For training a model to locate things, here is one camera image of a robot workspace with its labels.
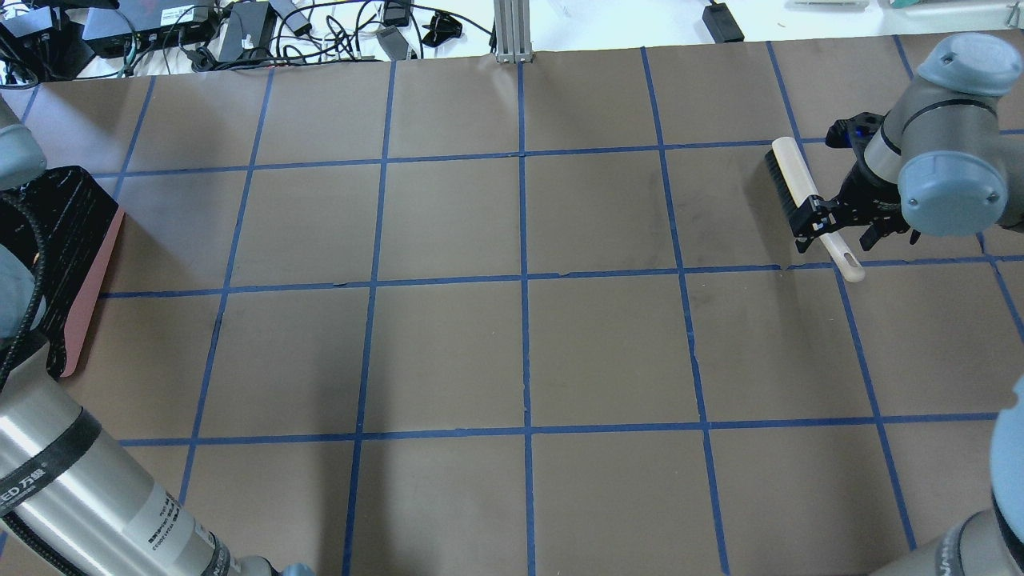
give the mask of blue part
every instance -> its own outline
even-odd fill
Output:
[[[903,218],[932,236],[971,236],[995,223],[1007,207],[1007,183],[991,164],[970,154],[934,151],[899,172]]]
[[[1024,377],[1014,392],[1017,406],[999,413],[992,433],[992,492],[1010,529],[1024,540]]]
[[[316,576],[313,569],[304,564],[293,564],[281,573],[281,576]]]
[[[46,157],[24,124],[0,128],[0,190],[19,187],[46,170]]]
[[[1001,96],[1013,88],[1021,69],[1020,52],[1006,40],[965,32],[939,41],[918,67],[918,75],[957,92]]]
[[[0,246],[0,338],[10,338],[17,332],[29,310],[36,279],[10,250]],[[32,327],[39,326],[45,312],[45,299],[36,313]]]

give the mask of black bristles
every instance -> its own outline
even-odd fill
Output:
[[[793,201],[793,195],[790,194],[790,186],[785,183],[785,176],[782,175],[778,159],[775,158],[775,151],[768,151],[768,154],[765,155],[765,163],[768,165],[768,173],[771,174],[772,181],[775,182],[775,192],[778,194],[778,201],[782,205],[782,213],[785,215],[785,221],[790,223],[792,230],[794,216],[797,214],[797,203]]]

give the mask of black band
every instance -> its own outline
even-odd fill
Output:
[[[1017,568],[1021,572],[1024,572],[1024,543],[1021,543],[1021,539],[1010,529],[1010,525],[1007,524],[1007,519],[1002,517],[1002,511],[999,510],[999,504],[995,501],[994,496],[992,496],[992,508],[995,509],[995,522],[999,525],[999,533],[1002,534],[1002,541],[1007,543],[1010,557],[1017,563]]]
[[[213,557],[210,558],[210,564],[206,565],[206,570],[203,571],[200,576],[229,576],[231,570],[231,552],[227,550],[227,546],[217,538],[216,534],[210,534],[213,537]]]
[[[102,429],[99,422],[82,409],[53,443],[0,479],[0,517],[7,516],[74,466],[92,448]]]
[[[940,102],[935,102],[933,105],[926,106],[925,108],[923,108],[923,109],[919,110],[918,112],[913,113],[913,116],[911,116],[909,120],[907,120],[906,122],[903,123],[903,131],[905,132],[906,131],[906,127],[909,126],[911,122],[913,122],[914,120],[916,120],[918,117],[921,116],[922,114],[925,114],[926,112],[931,112],[931,111],[939,109],[939,108],[945,108],[947,106],[973,106],[973,107],[976,107],[976,108],[980,108],[982,110],[987,110],[989,112],[989,114],[991,114],[992,116],[996,116],[996,117],[998,116],[998,115],[995,114],[995,109],[994,108],[988,106],[987,104],[985,104],[983,101],[973,100],[971,98],[954,98],[954,99],[951,99],[951,100],[942,100]]]
[[[882,134],[882,141],[886,142],[886,146],[889,147],[889,150],[895,152],[896,156],[903,156],[903,151],[900,150],[898,146],[896,146],[895,143],[893,143],[892,140],[889,139],[889,134],[886,133],[885,122],[883,122],[882,126],[879,128],[879,133]]]
[[[935,548],[936,574],[964,576],[964,560],[961,558],[959,544],[964,537],[964,529],[967,528],[969,522],[974,520],[974,516],[961,523],[959,526],[950,528],[939,540],[939,545]]]

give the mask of black cable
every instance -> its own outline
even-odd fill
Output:
[[[3,521],[10,529],[11,534],[17,536],[18,539],[32,548],[32,551],[36,552],[37,556],[45,560],[63,576],[88,576],[33,532],[16,512],[8,512],[7,516],[3,517]]]
[[[409,17],[413,20],[413,28],[416,30],[416,38],[420,41],[420,55],[416,56],[418,58],[426,57],[423,53],[423,32],[420,31],[420,25],[416,22],[416,10],[409,11]]]
[[[194,13],[193,10],[195,8],[209,8],[209,6],[205,6],[202,4],[193,4],[191,6],[188,6],[188,8],[185,11],[181,12],[178,15],[178,19],[174,20],[174,24],[171,25],[170,30],[168,30],[167,34],[164,36],[164,41],[161,45],[160,51],[163,52],[164,54],[164,66],[167,67],[168,76],[170,76],[172,73],[171,73],[171,64],[167,61],[167,39],[170,38],[172,34],[174,34],[174,29],[181,24],[181,18],[185,17],[186,14],[193,14]],[[216,2],[214,2],[213,10],[214,11],[220,10],[220,15],[218,17],[222,19],[224,14],[230,13],[230,5],[228,5],[227,8],[221,8],[220,6],[217,5]],[[185,32],[184,29],[178,30],[178,48],[181,48],[181,44],[184,42],[184,32]]]
[[[7,347],[7,354],[4,356],[3,363],[0,364],[0,394],[2,394],[3,387],[7,384],[7,377],[10,376],[11,371],[14,369],[14,359],[25,343],[25,337],[32,330],[32,323],[36,320],[36,313],[39,312],[39,306],[43,300],[43,277],[46,275],[46,243],[43,239],[42,224],[36,219],[35,214],[23,205],[17,198],[10,194],[0,194],[0,202],[7,204],[28,220],[29,228],[32,229],[32,236],[36,241],[38,254],[36,265],[34,266],[36,286],[32,290],[32,297],[29,298],[29,310],[22,317],[22,323],[18,325],[17,331],[14,332],[13,338],[11,338],[11,343]]]
[[[475,22],[467,18],[466,16],[464,16],[462,14],[457,14],[455,12],[452,12],[452,11],[449,11],[449,10],[442,10],[440,8],[432,8],[430,6],[421,6],[420,4],[410,4],[410,6],[412,6],[414,8],[422,8],[424,10],[431,10],[431,11],[434,11],[434,12],[444,12],[444,13],[446,13],[449,15],[452,15],[452,16],[455,16],[455,17],[457,17],[459,19],[466,20],[468,24],[470,24],[472,26],[475,26],[476,28],[478,28],[481,31],[483,31],[483,33],[486,34],[487,36],[490,36],[490,34],[492,34],[489,30],[483,28],[482,26],[476,24]]]

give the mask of blue tape grid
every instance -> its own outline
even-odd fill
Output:
[[[906,58],[905,51],[903,50],[903,46],[899,38],[894,36],[893,40],[896,43],[897,50],[900,54],[900,58],[902,60],[904,69],[907,71],[907,74],[912,77],[912,71],[909,67],[909,63]],[[765,45],[772,61],[779,90],[782,95],[783,104],[785,106],[786,115],[790,119],[794,135],[797,137],[798,142],[800,142],[801,145],[801,150],[803,151],[803,145],[805,143],[822,142],[823,138],[801,137],[799,128],[797,126],[796,118],[793,112],[793,107],[790,101],[788,94],[786,92],[785,83],[778,66],[778,60],[775,56],[774,48],[771,42],[768,42]],[[703,437],[706,466],[709,479],[709,490],[713,507],[713,517],[715,521],[716,538],[719,547],[719,557],[723,572],[728,574],[729,573],[728,552],[726,545],[725,530],[721,517],[720,496],[717,489],[714,453],[712,450],[712,443],[711,443],[711,431],[716,429],[756,429],[756,428],[779,428],[779,427],[874,425],[879,431],[880,442],[882,444],[883,451],[886,457],[886,463],[889,468],[890,478],[892,481],[892,487],[894,495],[896,497],[897,506],[899,508],[900,518],[901,521],[903,522],[907,543],[912,548],[915,545],[913,531],[908,520],[906,506],[903,501],[899,485],[899,480],[896,475],[895,465],[892,459],[892,453],[888,445],[885,425],[893,423],[993,420],[995,419],[997,414],[992,412],[985,412],[985,413],[959,413],[959,414],[883,415],[878,406],[878,401],[874,396],[874,390],[870,380],[870,374],[868,371],[866,358],[864,357],[859,333],[857,331],[856,319],[854,317],[853,306],[851,305],[848,294],[846,293],[846,287],[838,271],[835,270],[835,266],[830,262],[823,261],[823,262],[813,262],[807,264],[787,266],[786,270],[797,270],[797,271],[822,270],[822,269],[834,270],[834,273],[836,274],[837,278],[837,283],[840,289],[841,299],[843,301],[843,305],[846,311],[847,321],[850,326],[851,336],[853,337],[854,346],[857,352],[857,358],[860,363],[860,368],[864,378],[865,389],[867,392],[868,399],[870,401],[871,412],[872,412],[871,416],[853,417],[853,418],[812,418],[812,419],[739,420],[739,421],[709,420],[703,403],[699,364],[697,362],[697,357],[696,357],[696,340],[693,334],[693,326],[690,314],[686,277],[689,275],[698,275],[698,274],[729,274],[729,273],[739,273],[739,272],[779,271],[783,269],[775,264],[686,268],[683,261],[682,249],[679,243],[679,234],[675,218],[675,206],[672,199],[671,182],[669,180],[666,151],[684,150],[684,149],[703,149],[703,148],[768,146],[771,143],[771,141],[736,140],[736,141],[714,141],[714,142],[666,143],[664,141],[660,115],[657,107],[657,96],[655,93],[654,82],[652,79],[650,63],[648,60],[646,48],[641,48],[640,53],[641,53],[642,64],[644,67],[644,74],[647,83],[648,93],[650,97],[651,112],[654,119],[654,127],[657,135],[656,146],[612,147],[612,148],[592,148],[592,149],[572,149],[572,150],[541,150],[541,151],[526,150],[525,102],[524,102],[524,89],[523,89],[524,82],[523,82],[522,64],[519,64],[517,65],[518,69],[517,99],[518,99],[518,128],[519,128],[518,151],[508,152],[508,153],[495,153],[495,154],[465,154],[465,155],[450,155],[450,156],[390,158],[388,155],[388,146],[390,138],[391,113],[393,108],[394,80],[396,71],[394,64],[392,64],[390,69],[389,83],[388,83],[388,99],[387,99],[387,108],[385,115],[384,143],[383,143],[382,156],[380,159],[350,160],[350,161],[337,161],[337,162],[290,163],[290,164],[264,164],[264,165],[256,164],[256,157],[259,150],[259,142],[262,134],[263,123],[266,118],[267,105],[272,89],[273,73],[270,72],[270,74],[267,77],[263,102],[260,110],[260,119],[257,126],[256,135],[253,142],[252,154],[250,156],[250,161],[248,165],[227,166],[227,167],[217,167],[217,168],[184,169],[184,170],[150,170],[150,171],[132,172],[129,171],[129,165],[131,163],[132,154],[138,141],[138,136],[141,131],[146,110],[148,108],[150,101],[152,100],[154,89],[156,87],[157,78],[152,78],[145,94],[145,98],[142,104],[142,108],[139,112],[138,121],[136,123],[134,132],[132,134],[121,171],[111,174],[96,174],[96,177],[117,178],[117,187],[114,191],[113,196],[117,198],[120,195],[124,180],[130,177],[170,175],[170,174],[183,174],[183,173],[215,173],[215,172],[230,172],[230,171],[245,171],[247,175],[246,175],[245,191],[243,193],[242,202],[239,208],[239,215],[236,223],[234,237],[232,239],[228,264],[225,270],[225,279],[221,288],[219,289],[211,288],[203,290],[160,291],[160,292],[119,292],[119,293],[103,294],[101,296],[103,298],[111,298],[111,299],[188,297],[188,296],[204,296],[204,295],[220,296],[220,305],[218,308],[213,333],[211,335],[210,349],[208,353],[200,400],[197,405],[196,418],[190,437],[132,439],[132,440],[124,440],[121,442],[121,444],[125,447],[140,447],[140,446],[188,447],[188,456],[186,458],[185,471],[182,475],[182,483],[179,493],[180,499],[184,501],[187,497],[188,482],[190,479],[191,467],[195,461],[196,449],[199,446],[256,445],[256,444],[281,444],[281,443],[304,443],[304,442],[352,442],[353,458],[352,458],[351,477],[349,481],[349,500],[347,509],[347,522],[346,522],[345,541],[344,541],[344,557],[343,557],[344,558],[343,574],[344,576],[348,576],[348,574],[351,571],[352,538],[355,528],[355,510],[356,510],[356,500],[357,500],[359,462],[360,462],[361,447],[364,442],[386,442],[393,440],[425,439],[425,438],[522,436],[524,439],[524,458],[525,458],[524,484],[525,484],[525,501],[526,501],[527,566],[528,566],[529,576],[536,576],[537,567],[536,567],[536,541],[535,541],[535,529],[534,529],[534,494],[532,494],[532,474],[534,474],[532,436],[534,435],[613,434],[613,433],[623,434],[623,433],[673,431],[673,430],[700,431]],[[26,107],[26,112],[23,115],[23,119],[27,118],[29,113],[32,111],[37,92],[38,88],[33,91],[33,94],[30,97],[30,100]],[[1024,130],[1004,130],[1002,132],[1014,134],[1014,133],[1024,133]],[[632,153],[632,152],[658,153],[663,170],[662,175],[663,175],[663,184],[665,187],[666,205],[668,208],[670,230],[672,233],[673,250],[676,256],[676,268],[601,271],[601,272],[582,271],[572,273],[529,273],[527,265],[527,230],[526,230],[527,158],[535,156],[541,157],[541,156],[565,156],[565,155],[583,155],[583,154],[616,154],[616,153],[621,154],[621,153]],[[519,158],[521,271],[518,276],[515,275],[477,276],[477,277],[427,278],[427,279],[409,279],[409,280],[395,280],[395,281],[378,281],[377,277],[380,263],[380,240],[381,240],[381,231],[383,227],[384,193],[386,188],[388,164],[411,163],[411,162],[443,162],[443,161],[476,160],[476,159],[490,159],[490,158],[511,158],[511,157]],[[377,225],[376,225],[375,242],[374,242],[373,272],[371,280],[369,282],[351,282],[346,284],[231,286],[230,285],[231,272],[233,269],[234,257],[237,255],[239,238],[241,235],[242,225],[245,217],[245,208],[248,200],[249,188],[252,182],[253,173],[261,170],[279,170],[279,169],[308,168],[308,167],[319,167],[319,166],[346,166],[346,165],[380,165],[381,167],[380,189],[378,194]],[[1018,332],[1021,335],[1022,340],[1024,340],[1024,323],[1022,323],[1021,317],[1013,300],[1010,297],[1010,292],[1007,288],[1006,282],[1004,281],[1001,273],[998,268],[999,262],[1024,261],[1024,255],[1010,255],[1010,256],[992,255],[986,249],[984,238],[981,235],[979,235],[979,242],[981,243],[982,246],[983,255],[978,257],[930,258],[930,259],[920,259],[913,261],[873,260],[873,261],[864,261],[862,263],[865,266],[901,266],[901,265],[942,265],[942,264],[987,262],[991,265],[993,270],[993,274],[995,275],[999,288],[1006,298],[1008,308],[1014,319],[1015,325],[1018,329]],[[530,384],[529,295],[528,295],[529,282],[537,280],[558,280],[566,278],[608,278],[608,277],[662,276],[662,275],[677,275],[679,278],[681,305],[683,307],[684,320],[686,324],[685,327],[687,330],[687,338],[688,338],[687,343],[689,347],[688,353],[690,355],[691,367],[693,370],[694,395],[696,396],[697,400],[699,420],[695,422],[654,422],[654,423],[631,423],[631,424],[534,426],[531,423],[531,412],[530,412],[531,406],[530,406],[530,395],[529,395],[529,384]],[[417,285],[460,284],[460,283],[480,283],[480,282],[519,282],[522,287],[521,300],[522,300],[522,337],[523,337],[522,353],[523,353],[523,404],[524,404],[523,425],[521,427],[502,427],[502,428],[457,428],[457,429],[411,430],[411,431],[394,431],[394,433],[365,433],[364,421],[366,413],[367,385],[369,380],[369,369],[370,369],[370,358],[371,358],[370,355],[371,355],[372,340],[373,340],[373,320],[374,320],[377,288],[380,286],[417,286]],[[271,291],[286,291],[286,290],[346,289],[346,288],[370,289],[355,433],[339,434],[339,435],[293,435],[293,436],[265,436],[265,437],[206,437],[206,438],[202,437],[200,435],[200,430],[202,426],[202,418],[206,402],[206,395],[209,388],[210,375],[213,368],[214,358],[216,355],[217,341],[219,338],[220,327],[223,319],[223,314],[226,308],[228,296],[230,294],[236,294],[236,293],[271,292]],[[6,540],[7,540],[6,533],[0,532],[0,554],[2,554]]]

